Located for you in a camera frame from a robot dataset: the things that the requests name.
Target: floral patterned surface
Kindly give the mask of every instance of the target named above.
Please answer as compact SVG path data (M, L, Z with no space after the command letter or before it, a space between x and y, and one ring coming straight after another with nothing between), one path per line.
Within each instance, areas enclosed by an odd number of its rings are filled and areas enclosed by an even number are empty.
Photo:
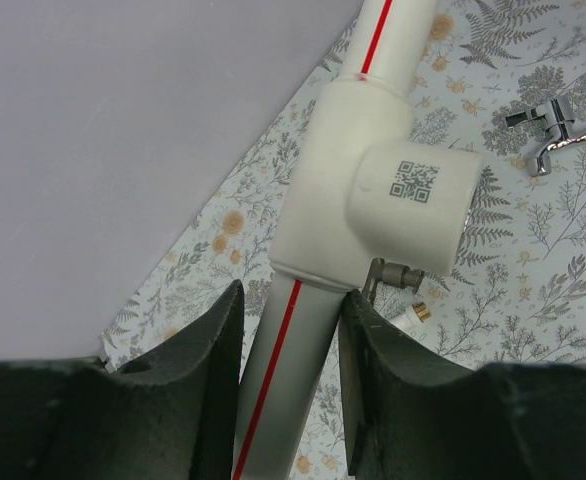
M351 30L104 332L112 367L193 321L234 278L246 289L248 352L291 168ZM418 297L433 320L412 334L466 366L586 361L586 146L555 153L553 174L530 178L540 125L502 127L504 115L561 93L586 126L586 0L442 2L410 96L412 139L480 152L486 167L455 272L427 278ZM414 300L381 287L376 307L388 317ZM339 391L334 344L291 478L346 478Z

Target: metal faucet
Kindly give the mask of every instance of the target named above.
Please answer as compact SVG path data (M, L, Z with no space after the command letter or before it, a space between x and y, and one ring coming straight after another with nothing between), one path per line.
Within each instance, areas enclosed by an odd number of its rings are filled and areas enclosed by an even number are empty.
M546 122L544 130L550 140L528 161L528 170L532 177L551 173L549 156L554 150L586 142L586 130L577 133L573 130L575 116L571 102L566 95L560 95L531 110L509 115L505 120L506 126L509 128L531 120Z

